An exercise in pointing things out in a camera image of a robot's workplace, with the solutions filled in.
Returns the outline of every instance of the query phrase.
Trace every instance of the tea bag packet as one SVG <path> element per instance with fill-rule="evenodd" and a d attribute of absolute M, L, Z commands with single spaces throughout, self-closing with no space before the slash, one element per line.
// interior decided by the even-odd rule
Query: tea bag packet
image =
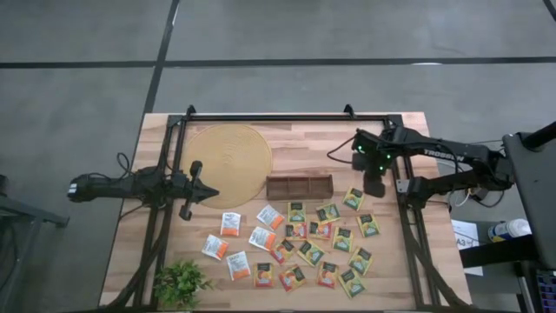
<path fill-rule="evenodd" d="M 363 192 L 352 187 L 347 191 L 342 203 L 357 211 L 363 204 L 364 199 Z"/>
<path fill-rule="evenodd" d="M 309 236 L 318 239 L 330 239 L 332 237 L 332 223 L 309 223 Z"/>
<path fill-rule="evenodd" d="M 284 239 L 281 243 L 276 244 L 276 246 L 270 251 L 270 255 L 280 265 L 284 264 L 294 253 L 295 246 L 287 239 Z"/>
<path fill-rule="evenodd" d="M 301 256 L 309 265 L 315 266 L 324 256 L 324 250 L 310 240 L 303 242 L 297 254 Z"/>
<path fill-rule="evenodd" d="M 348 229 L 343 229 L 342 227 L 336 227 L 336 231 L 334 232 L 334 239 L 332 242 L 332 248 L 346 251 L 346 252 L 351 252 L 351 247 L 353 244 L 354 244 L 353 231 Z"/>
<path fill-rule="evenodd" d="M 374 236 L 381 232 L 379 229 L 379 224 L 374 219 L 371 214 L 365 214 L 357 217 L 357 223 L 359 224 L 359 229 L 364 237 Z"/>
<path fill-rule="evenodd" d="M 286 239 L 291 241 L 307 239 L 307 225 L 305 223 L 286 224 Z"/>
<path fill-rule="evenodd" d="M 286 292 L 298 289 L 307 281 L 301 268 L 297 265 L 282 272 L 278 278 L 280 278 L 280 282 Z"/>
<path fill-rule="evenodd" d="M 352 269 L 356 270 L 361 276 L 367 274 L 368 268 L 373 263 L 373 255 L 371 252 L 359 247 L 355 249 L 354 254 L 351 256 L 347 264 Z"/>
<path fill-rule="evenodd" d="M 275 233 L 257 226 L 251 233 L 249 243 L 253 244 L 255 247 L 270 251 L 270 248 L 272 248 L 272 244 L 274 243 L 275 239 Z"/>
<path fill-rule="evenodd" d="M 217 260 L 222 260 L 222 257 L 226 253 L 229 244 L 221 240 L 217 236 L 208 235 L 205 245 L 202 247 L 201 253 L 212 256 Z"/>
<path fill-rule="evenodd" d="M 336 287 L 336 277 L 338 276 L 338 265 L 322 262 L 317 273 L 316 283 L 334 289 Z"/>
<path fill-rule="evenodd" d="M 240 222 L 242 215 L 237 213 L 222 214 L 222 225 L 220 227 L 220 236 L 239 236 Z"/>
<path fill-rule="evenodd" d="M 245 251 L 228 256 L 226 260 L 228 261 L 229 275 L 233 281 L 251 275 Z"/>
<path fill-rule="evenodd" d="M 353 269 L 346 270 L 342 273 L 339 280 L 341 287 L 344 288 L 350 299 L 365 290 L 365 286 L 363 286 L 363 282 L 359 278 L 359 274 L 357 274 L 357 272 Z"/>
<path fill-rule="evenodd" d="M 274 285 L 274 265 L 257 263 L 253 266 L 253 285 L 255 287 L 272 287 Z"/>
<path fill-rule="evenodd" d="M 340 219 L 340 211 L 335 203 L 329 203 L 316 208 L 319 223 L 330 223 Z"/>
<path fill-rule="evenodd" d="M 306 222 L 305 204 L 299 202 L 288 203 L 288 222 L 289 223 Z"/>
<path fill-rule="evenodd" d="M 278 225 L 285 220 L 284 216 L 275 210 L 275 208 L 273 208 L 270 204 L 262 209 L 259 215 L 257 215 L 257 219 L 261 221 L 261 223 L 270 227 L 272 230 L 276 230 Z"/>

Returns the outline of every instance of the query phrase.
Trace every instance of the concrete floor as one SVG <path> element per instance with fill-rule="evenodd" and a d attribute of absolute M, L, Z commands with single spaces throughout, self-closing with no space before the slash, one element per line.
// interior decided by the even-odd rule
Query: concrete floor
<path fill-rule="evenodd" d="M 155 60 L 169 0 L 0 0 L 0 62 Z M 556 56 L 540 0 L 182 0 L 168 59 Z M 120 173 L 152 69 L 0 70 L 0 173 L 10 196 L 69 214 L 43 227 L 18 312 L 96 307 L 120 201 L 70 203 L 74 176 Z M 556 64 L 166 69 L 154 112 L 425 111 L 431 134 L 498 139 L 554 120 Z M 441 172 L 451 169 L 440 167 Z M 453 218 L 523 216 L 515 190 Z M 471 290 L 484 309 L 509 295 Z M 513 303 L 507 307 L 505 301 Z"/>

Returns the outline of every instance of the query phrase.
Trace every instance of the green plant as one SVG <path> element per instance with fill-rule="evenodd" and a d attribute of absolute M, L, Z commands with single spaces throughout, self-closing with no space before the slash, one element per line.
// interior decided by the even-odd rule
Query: green plant
<path fill-rule="evenodd" d="M 212 281 L 205 280 L 205 275 L 193 261 L 177 262 L 165 267 L 156 279 L 158 284 L 155 286 L 155 295 L 163 307 L 193 310 L 199 304 L 195 292 L 213 289 Z"/>

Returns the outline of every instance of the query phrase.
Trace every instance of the wooden tabletop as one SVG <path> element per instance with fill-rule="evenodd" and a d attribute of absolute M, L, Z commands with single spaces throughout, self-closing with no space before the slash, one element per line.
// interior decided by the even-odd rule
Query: wooden tabletop
<path fill-rule="evenodd" d="M 406 127 L 428 135 L 427 122 L 422 112 L 401 113 Z M 134 170 L 156 164 L 164 137 L 167 114 L 146 115 L 139 144 L 137 145 Z M 188 123 L 186 143 L 199 131 L 215 124 L 213 122 Z M 217 210 L 193 205 L 191 221 L 183 221 L 178 215 L 182 200 L 175 201 L 174 216 L 170 226 L 169 244 L 166 264 L 179 260 L 194 259 L 201 268 L 215 281 L 214 291 L 199 293 L 201 304 L 199 310 L 403 310 L 414 309 L 414 298 L 407 268 L 406 251 L 400 227 L 400 214 L 395 198 L 391 173 L 383 177 L 387 186 L 383 198 L 366 195 L 359 212 L 341 204 L 341 199 L 350 186 L 362 189 L 362 173 L 351 170 L 349 164 L 337 163 L 326 157 L 326 152 L 337 147 L 352 137 L 356 128 L 379 134 L 383 128 L 380 122 L 256 122 L 243 123 L 258 130 L 268 141 L 273 154 L 273 176 L 299 176 L 332 174 L 334 179 L 334 196 L 322 201 L 306 201 L 308 220 L 315 220 L 314 208 L 324 203 L 335 202 L 341 213 L 341 220 L 334 226 L 349 228 L 355 233 L 355 246 L 364 247 L 374 256 L 374 263 L 363 277 L 367 290 L 353 299 L 349 299 L 341 286 L 335 290 L 316 284 L 316 269 L 310 267 L 295 255 L 283 266 L 278 265 L 268 252 L 248 243 L 248 237 L 256 226 L 265 227 L 256 219 L 256 215 L 269 202 L 266 190 L 253 200 L 230 210 Z M 174 155 L 175 138 L 170 155 Z M 349 145 L 334 154 L 338 158 L 349 160 Z M 434 159 L 413 156 L 412 163 L 416 176 L 435 177 L 438 169 Z M 126 200 L 123 212 L 139 204 Z M 286 215 L 287 202 L 270 202 Z M 202 246 L 209 234 L 220 236 L 220 224 L 223 212 L 242 214 L 239 237 L 225 237 L 229 242 L 226 256 L 245 250 L 251 267 L 255 263 L 270 262 L 275 265 L 275 286 L 273 289 L 255 289 L 253 277 L 232 282 L 229 277 L 225 259 L 217 261 L 201 253 Z M 378 236 L 363 238 L 357 227 L 355 217 L 359 214 L 373 213 L 381 227 Z M 148 209 L 138 210 L 126 216 L 118 225 L 116 238 L 109 261 L 106 280 L 100 304 L 114 299 L 136 271 L 141 258 L 143 239 L 148 220 Z M 428 241 L 433 262 L 449 286 L 458 296 L 470 303 L 471 297 L 461 265 L 460 254 L 456 247 L 450 216 L 443 204 L 429 204 L 423 210 Z M 284 224 L 276 231 L 279 240 L 284 237 Z M 348 269 L 347 252 L 333 250 L 331 241 L 316 239 L 326 255 L 324 261 L 340 265 L 341 272 Z M 289 265 L 301 266 L 308 282 L 290 293 L 282 288 L 278 273 Z M 426 303 L 428 292 L 424 271 L 420 268 L 420 279 Z M 152 275 L 149 277 L 145 291 L 145 302 L 149 300 Z"/>

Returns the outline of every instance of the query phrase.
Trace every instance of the plastic bottle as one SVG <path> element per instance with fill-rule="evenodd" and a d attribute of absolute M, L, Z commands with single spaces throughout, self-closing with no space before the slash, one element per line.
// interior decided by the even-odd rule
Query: plastic bottle
<path fill-rule="evenodd" d="M 529 222 L 523 218 L 499 223 L 488 229 L 488 237 L 493 243 L 526 235 L 531 235 L 531 228 Z"/>

